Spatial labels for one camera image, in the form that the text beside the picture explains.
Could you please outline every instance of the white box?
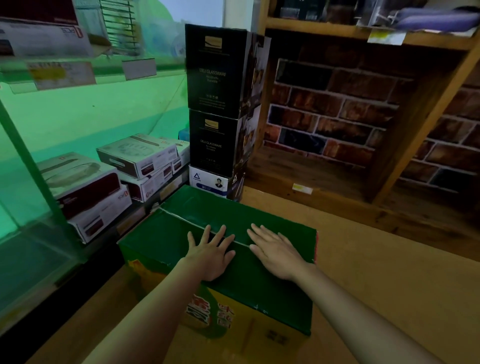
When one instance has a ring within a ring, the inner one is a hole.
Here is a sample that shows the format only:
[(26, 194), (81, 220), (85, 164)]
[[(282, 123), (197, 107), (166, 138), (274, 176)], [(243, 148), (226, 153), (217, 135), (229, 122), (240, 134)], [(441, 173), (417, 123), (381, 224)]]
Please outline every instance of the white box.
[(119, 172), (120, 180), (128, 186), (132, 199), (145, 202), (157, 192), (172, 176), (172, 164), (165, 165), (162, 169), (138, 180), (128, 174)]
[(160, 139), (175, 143), (177, 146), (178, 158), (172, 162), (173, 174), (177, 173), (183, 166), (190, 163), (190, 142), (178, 139), (168, 139), (160, 137)]
[(190, 186), (239, 202), (243, 195), (246, 169), (245, 163), (235, 171), (233, 177), (227, 178), (190, 165)]
[(139, 180), (178, 158), (175, 143), (146, 134), (129, 136), (96, 151), (102, 162)]
[(115, 167), (77, 153), (47, 159), (37, 166), (67, 219), (120, 189)]
[(113, 220), (132, 204), (132, 199), (125, 185), (118, 192), (100, 201), (91, 209), (68, 220), (77, 230), (84, 243), (90, 242)]

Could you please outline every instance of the wooden shelf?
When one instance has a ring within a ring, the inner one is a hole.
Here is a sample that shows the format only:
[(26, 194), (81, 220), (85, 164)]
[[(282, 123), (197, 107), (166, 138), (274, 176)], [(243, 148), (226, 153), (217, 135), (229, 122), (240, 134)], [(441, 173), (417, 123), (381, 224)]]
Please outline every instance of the wooden shelf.
[[(354, 25), (307, 22), (302, 20), (281, 19), (268, 17), (267, 29), (288, 30), (323, 36), (341, 36), (345, 38), (364, 39), (370, 36), (370, 29)], [(475, 38), (466, 38), (450, 34), (434, 34), (427, 32), (409, 32), (403, 44), (412, 46), (445, 48), (455, 50), (470, 50), (475, 45)]]
[[(397, 183), (383, 204), (372, 205), (363, 194), (362, 172), (262, 147), (249, 161), (245, 185), (480, 261), (480, 230), (453, 201)], [(312, 188), (312, 194), (292, 190), (294, 183)]]

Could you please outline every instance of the brick pattern wallpaper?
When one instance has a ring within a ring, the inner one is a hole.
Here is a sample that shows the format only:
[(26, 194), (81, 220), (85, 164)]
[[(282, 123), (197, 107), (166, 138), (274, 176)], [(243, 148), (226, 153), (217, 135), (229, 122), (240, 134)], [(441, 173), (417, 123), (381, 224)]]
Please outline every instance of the brick pattern wallpaper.
[[(390, 48), (386, 53), (384, 46), (318, 38), (306, 42), (296, 60), (280, 59), (264, 145), (367, 167), (416, 77), (431, 66), (429, 62), (446, 56), (431, 49)], [(478, 170), (480, 66), (401, 179), (460, 192)]]

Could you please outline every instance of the person's right hand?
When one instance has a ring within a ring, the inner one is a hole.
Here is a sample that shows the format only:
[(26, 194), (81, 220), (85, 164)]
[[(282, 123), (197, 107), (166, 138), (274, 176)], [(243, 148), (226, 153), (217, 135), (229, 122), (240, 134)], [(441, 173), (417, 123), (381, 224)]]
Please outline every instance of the person's right hand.
[(255, 244), (250, 250), (260, 259), (270, 273), (281, 278), (294, 280), (295, 275), (306, 265), (299, 252), (281, 233), (275, 234), (265, 226), (252, 224), (247, 233)]

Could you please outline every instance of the wooden table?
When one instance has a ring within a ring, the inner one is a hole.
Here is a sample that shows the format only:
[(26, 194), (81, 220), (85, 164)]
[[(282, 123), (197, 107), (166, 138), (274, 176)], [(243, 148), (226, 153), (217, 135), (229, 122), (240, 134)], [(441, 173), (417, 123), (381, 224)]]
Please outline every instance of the wooden table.
[[(480, 263), (248, 187), (242, 203), (317, 229), (318, 265), (337, 283), (446, 363), (478, 362)], [(27, 363), (81, 363), (137, 304), (134, 280), (120, 269)], [(179, 327), (165, 362), (197, 363), (204, 340)], [(297, 363), (356, 360), (314, 308)]]

